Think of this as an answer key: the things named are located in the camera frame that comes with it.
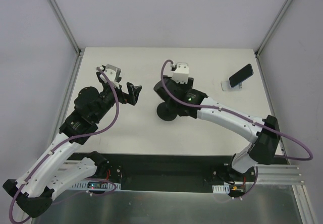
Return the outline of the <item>black round-base phone holder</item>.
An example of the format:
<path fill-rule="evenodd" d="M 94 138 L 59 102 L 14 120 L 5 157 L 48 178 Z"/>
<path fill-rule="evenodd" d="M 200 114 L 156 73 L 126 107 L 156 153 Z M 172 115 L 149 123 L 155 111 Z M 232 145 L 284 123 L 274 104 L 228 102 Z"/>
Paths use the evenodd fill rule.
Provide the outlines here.
<path fill-rule="evenodd" d="M 177 116 L 177 107 L 174 104 L 162 102 L 156 108 L 157 116 L 167 122 L 173 121 Z"/>

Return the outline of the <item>blue smartphone black screen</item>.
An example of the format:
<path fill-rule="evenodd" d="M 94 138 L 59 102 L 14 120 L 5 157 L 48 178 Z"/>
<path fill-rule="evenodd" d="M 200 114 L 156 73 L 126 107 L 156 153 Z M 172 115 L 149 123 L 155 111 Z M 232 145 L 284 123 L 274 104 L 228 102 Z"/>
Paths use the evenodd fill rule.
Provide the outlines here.
<path fill-rule="evenodd" d="M 232 76 L 229 77 L 229 85 L 231 88 L 234 88 L 240 85 L 243 81 L 250 78 L 253 75 L 253 68 L 251 64 L 247 64 L 239 71 L 234 73 Z"/>

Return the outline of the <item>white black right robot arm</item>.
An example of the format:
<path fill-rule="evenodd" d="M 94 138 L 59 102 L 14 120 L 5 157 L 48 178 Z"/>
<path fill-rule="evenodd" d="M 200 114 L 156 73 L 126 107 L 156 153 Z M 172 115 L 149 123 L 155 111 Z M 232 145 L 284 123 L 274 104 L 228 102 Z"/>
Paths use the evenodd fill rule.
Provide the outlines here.
<path fill-rule="evenodd" d="M 163 100 L 157 107 L 157 115 L 164 121 L 177 116 L 192 117 L 215 123 L 248 141 L 248 145 L 233 155 L 228 170 L 246 173 L 258 164 L 273 163 L 280 137 L 275 134 L 278 121 L 269 115 L 265 119 L 238 113 L 212 99 L 206 93 L 194 89 L 193 78 L 187 84 L 179 84 L 165 76 L 153 90 Z"/>

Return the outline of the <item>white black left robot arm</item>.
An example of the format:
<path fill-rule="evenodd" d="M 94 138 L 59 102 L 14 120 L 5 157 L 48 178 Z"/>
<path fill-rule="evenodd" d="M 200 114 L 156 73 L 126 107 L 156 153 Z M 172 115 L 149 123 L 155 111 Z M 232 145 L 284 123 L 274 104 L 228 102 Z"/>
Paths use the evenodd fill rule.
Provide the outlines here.
<path fill-rule="evenodd" d="M 117 121 L 117 116 L 104 129 L 98 129 L 98 123 L 113 107 L 119 113 L 120 104 L 135 105 L 142 86 L 127 83 L 128 93 L 122 91 L 118 73 L 96 72 L 103 86 L 102 92 L 88 86 L 80 90 L 74 100 L 74 110 L 59 128 L 59 132 L 48 149 L 37 162 L 16 180 L 8 179 L 3 189 L 12 197 L 9 219 L 13 218 L 14 205 L 18 205 L 29 218 L 36 218 L 49 209 L 53 201 L 74 183 L 95 178 L 106 182 L 110 174 L 107 160 L 93 151 L 87 154 L 75 167 L 58 175 L 58 168 L 85 142 L 94 135 L 107 131 Z"/>

